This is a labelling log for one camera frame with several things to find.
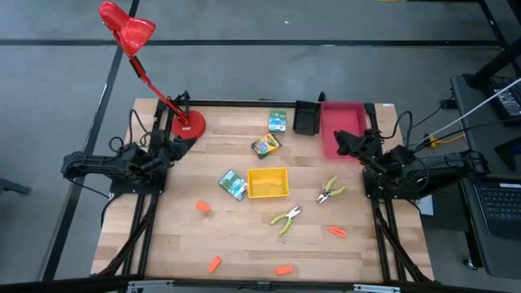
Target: orange foam piece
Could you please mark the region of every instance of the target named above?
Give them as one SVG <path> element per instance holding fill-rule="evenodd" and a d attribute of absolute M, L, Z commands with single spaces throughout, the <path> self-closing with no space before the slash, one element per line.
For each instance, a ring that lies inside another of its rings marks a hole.
<path fill-rule="evenodd" d="M 213 273 L 221 262 L 222 258 L 220 256 L 216 256 L 208 266 L 208 272 Z"/>
<path fill-rule="evenodd" d="M 209 205 L 203 202 L 195 203 L 195 208 L 197 208 L 201 212 L 210 212 L 212 210 Z"/>
<path fill-rule="evenodd" d="M 277 276 L 287 274 L 287 273 L 293 273 L 293 265 L 283 265 L 275 269 L 275 273 Z"/>
<path fill-rule="evenodd" d="M 329 227 L 329 231 L 340 238 L 345 238 L 345 231 L 338 227 L 331 226 Z"/>

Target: wooden tabletop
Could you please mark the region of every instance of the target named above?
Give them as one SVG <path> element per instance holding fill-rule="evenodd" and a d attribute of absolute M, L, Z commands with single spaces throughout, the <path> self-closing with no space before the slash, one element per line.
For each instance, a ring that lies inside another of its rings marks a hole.
<path fill-rule="evenodd" d="M 139 98 L 134 109 L 151 129 L 156 99 Z M 396 121 L 392 104 L 376 104 L 379 128 L 391 133 Z M 355 159 L 326 160 L 320 135 L 292 131 L 293 113 L 287 112 L 287 131 L 278 135 L 283 147 L 259 160 L 252 142 L 268 133 L 270 108 L 193 107 L 207 122 L 203 137 L 170 169 L 160 196 L 146 276 L 150 278 L 215 278 L 250 280 L 299 280 L 321 282 L 381 282 L 373 215 L 364 196 L 362 166 Z M 141 137 L 135 121 L 134 137 Z M 401 143 L 398 133 L 386 141 L 386 151 Z M 228 169 L 247 178 L 250 168 L 286 167 L 290 194 L 287 198 L 249 199 L 241 202 L 219 185 Z M 332 176 L 346 192 L 318 205 L 315 199 Z M 137 195 L 124 195 L 108 208 L 99 237 L 92 272 L 104 269 L 129 236 Z M 212 207 L 210 216 L 195 209 L 197 201 Z M 431 262 L 418 211 L 405 201 L 394 202 L 401 244 L 414 263 L 433 278 Z M 271 219 L 296 205 L 302 212 L 282 237 L 282 224 Z M 344 229 L 338 238 L 327 228 Z M 133 268 L 137 271 L 141 243 L 136 246 Z M 396 266 L 387 244 L 392 276 Z M 214 273 L 208 265 L 215 256 L 222 263 Z M 291 274 L 278 277 L 274 269 L 293 265 Z"/>

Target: pliers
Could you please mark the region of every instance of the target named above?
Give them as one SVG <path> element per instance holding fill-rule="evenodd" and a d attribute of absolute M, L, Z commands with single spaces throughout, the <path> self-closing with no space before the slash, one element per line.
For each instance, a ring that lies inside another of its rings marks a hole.
<path fill-rule="evenodd" d="M 331 196 L 339 195 L 345 190 L 345 186 L 340 187 L 337 190 L 331 190 L 331 186 L 338 179 L 337 176 L 332 177 L 328 182 L 326 187 L 322 190 L 322 193 L 317 198 L 317 203 L 323 203 L 324 200 L 330 198 Z"/>
<path fill-rule="evenodd" d="M 290 227 L 291 223 L 293 222 L 293 217 L 295 217 L 296 215 L 298 215 L 300 212 L 302 211 L 302 208 L 300 206 L 296 206 L 294 207 L 292 210 L 290 210 L 289 213 L 283 213 L 281 215 L 278 215 L 276 216 L 273 220 L 271 220 L 271 222 L 269 223 L 270 225 L 273 225 L 275 224 L 278 220 L 281 220 L 285 217 L 287 217 L 287 222 L 286 224 L 284 225 L 284 228 L 282 228 L 282 230 L 280 230 L 278 232 L 278 235 L 279 236 L 282 236 L 284 233 L 286 233 L 287 229 Z"/>

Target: red desk lamp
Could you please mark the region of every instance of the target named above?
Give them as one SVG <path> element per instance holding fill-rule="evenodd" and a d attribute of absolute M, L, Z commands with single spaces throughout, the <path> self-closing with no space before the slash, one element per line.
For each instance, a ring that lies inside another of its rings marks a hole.
<path fill-rule="evenodd" d="M 150 81 L 145 73 L 145 69 L 139 63 L 136 53 L 150 39 L 155 24 L 150 20 L 130 17 L 113 2 L 103 2 L 99 6 L 99 15 L 103 23 L 111 31 L 118 45 L 129 57 L 130 64 L 138 74 L 139 79 L 145 82 L 148 87 L 174 111 L 177 118 L 173 119 L 172 133 L 182 139 L 199 138 L 203 135 L 206 122 L 201 113 L 189 110 L 185 113 L 181 108 L 174 105 L 167 99 Z"/>

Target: gray floor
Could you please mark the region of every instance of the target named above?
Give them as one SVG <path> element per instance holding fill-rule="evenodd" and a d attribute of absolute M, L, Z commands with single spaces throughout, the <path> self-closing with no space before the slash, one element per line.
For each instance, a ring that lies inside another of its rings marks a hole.
<path fill-rule="evenodd" d="M 0 38 L 109 39 L 97 14 L 99 2 L 4 0 Z M 128 10 L 131 1 L 117 2 Z M 517 37 L 519 24 L 505 4 L 489 5 L 507 38 Z M 156 39 L 494 38 L 479 6 L 469 3 L 142 0 L 138 16 L 158 24 Z M 30 197 L 0 197 L 0 283 L 38 278 L 68 188 L 59 173 L 62 158 L 85 142 L 115 50 L 0 46 L 0 177 L 33 188 Z M 449 97 L 451 76 L 474 72 L 495 54 L 449 48 L 169 46 L 146 47 L 139 57 L 155 84 L 172 95 L 188 90 L 192 98 L 315 100 L 325 91 L 329 99 L 395 103 L 399 112 L 411 110 L 419 120 Z M 109 154 L 108 139 L 124 133 L 137 97 L 152 93 L 124 60 L 97 153 Z M 441 112 L 417 128 L 413 141 L 456 117 L 456 112 Z M 464 147 L 457 142 L 436 152 Z M 87 184 L 104 191 L 108 187 L 101 177 L 89 178 Z M 88 275 L 104 203 L 96 194 L 82 193 L 57 278 Z M 462 234 L 425 230 L 425 235 L 438 281 L 521 291 L 518 280 L 463 267 L 468 252 Z"/>

